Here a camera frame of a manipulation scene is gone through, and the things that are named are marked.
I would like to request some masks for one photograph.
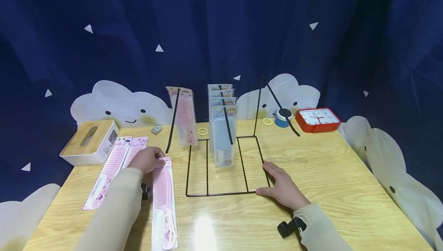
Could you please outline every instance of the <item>blue tape roll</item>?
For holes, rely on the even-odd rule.
[[[293,116],[291,110],[288,110],[288,109],[285,109],[285,108],[283,108],[283,109],[278,109],[278,110],[277,110],[277,114],[276,114],[276,117],[275,117],[274,123],[275,123],[278,127],[285,128],[285,127],[288,127],[288,126],[289,126],[288,121],[286,121],[286,117],[285,117],[285,115],[288,117],[289,120],[291,120],[291,118],[292,118],[292,116]]]

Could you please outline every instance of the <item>comb teeth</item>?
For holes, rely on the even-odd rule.
[[[132,147],[131,148],[131,152],[129,153],[126,161],[125,161],[125,165],[123,166],[123,168],[126,168],[128,166],[128,164],[132,161],[132,159],[137,155],[138,151],[142,150],[142,148],[140,147]]]
[[[157,179],[154,181],[153,195],[155,196],[154,206],[159,207],[167,204],[167,177],[166,172],[158,173]]]
[[[123,154],[125,150],[122,147],[116,148],[111,152],[110,158],[108,158],[108,161],[105,163],[105,166],[103,167],[103,173],[107,175],[113,174],[117,168],[120,166],[120,163],[123,158]]]

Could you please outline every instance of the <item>white tissue box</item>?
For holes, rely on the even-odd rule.
[[[102,164],[111,153],[119,132],[114,120],[85,121],[60,157],[73,166]]]

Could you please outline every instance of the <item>metal rack frame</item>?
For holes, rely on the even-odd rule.
[[[280,105],[280,102],[277,100],[277,97],[275,96],[275,94],[272,91],[271,87],[269,87],[269,84],[266,81],[265,77],[262,76],[261,77],[261,82],[260,82],[260,89],[259,89],[259,92],[258,92],[257,113],[255,115],[254,133],[252,135],[250,135],[250,136],[236,137],[237,143],[238,143],[238,150],[240,152],[240,160],[241,160],[241,166],[242,166],[242,169],[243,169],[243,176],[245,178],[246,191],[244,191],[244,192],[235,192],[235,193],[211,193],[211,194],[209,193],[209,174],[208,174],[208,163],[209,163],[208,162],[209,161],[209,158],[208,158],[208,141],[209,140],[208,139],[204,139],[204,140],[198,140],[198,141],[206,141],[206,194],[189,194],[188,193],[189,170],[190,170],[190,163],[191,163],[191,156],[192,156],[192,146],[189,146],[188,171],[187,171],[187,175],[186,175],[186,196],[187,197],[191,198],[191,197],[203,197],[203,196],[224,196],[224,195],[239,195],[239,194],[255,193],[255,191],[250,191],[249,187],[248,187],[248,179],[246,178],[245,165],[243,163],[243,156],[241,154],[241,147],[240,147],[239,138],[255,138],[255,140],[257,142],[258,151],[260,153],[261,162],[264,163],[263,155],[262,155],[261,148],[260,148],[260,143],[258,141],[257,136],[255,135],[255,132],[256,132],[256,129],[257,129],[258,110],[259,110],[259,106],[260,106],[260,97],[261,97],[261,89],[262,89],[262,86],[263,86],[263,82],[265,82],[266,86],[268,87],[269,91],[272,94],[272,97],[274,97],[274,100],[277,102],[277,105],[279,106],[279,108],[282,109],[282,106]],[[166,153],[168,153],[169,147],[171,146],[172,131],[174,129],[174,120],[175,120],[175,115],[177,113],[178,97],[180,96],[179,93],[180,93],[180,89],[178,89],[177,100],[175,100],[175,109],[174,109],[174,115],[172,117],[171,133],[169,135],[169,142],[168,142],[168,145],[167,145]],[[289,123],[289,126],[291,126],[292,131],[294,131],[294,133],[298,137],[300,137],[300,134],[295,130],[294,126],[292,126],[291,121],[289,121],[289,119],[288,119],[288,117],[286,115],[285,115],[285,117],[286,117],[286,121],[288,121],[288,123]],[[230,127],[229,127],[229,123],[228,123],[227,119],[226,119],[226,125],[227,125],[227,128],[228,128],[228,131],[230,131]],[[233,144],[233,141],[231,139],[231,134],[230,133],[229,133],[229,137],[230,137],[231,144]],[[271,187],[271,184],[269,183],[269,174],[267,172],[265,172],[265,170],[263,170],[263,173],[266,176],[266,181],[268,182],[268,187]]]

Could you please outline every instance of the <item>smiling cloud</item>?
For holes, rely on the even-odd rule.
[[[22,202],[0,203],[0,250],[22,250],[60,190],[48,184]]]
[[[97,82],[91,93],[74,100],[71,115],[77,125],[87,120],[113,119],[120,128],[168,125],[172,121],[172,109],[159,97],[143,91],[133,93],[107,80]]]
[[[269,86],[283,108],[290,109],[294,115],[300,109],[316,108],[320,92],[308,85],[298,85],[297,79],[291,74],[280,74],[269,81]],[[240,120],[254,119],[257,112],[259,90],[250,91],[239,97],[238,118]],[[277,102],[272,97],[268,87],[261,90],[258,118],[272,117],[278,109]]]
[[[436,230],[443,222],[443,204],[406,173],[405,158],[397,142],[388,133],[371,128],[362,116],[351,117],[338,130],[426,241],[435,250],[443,251]]]

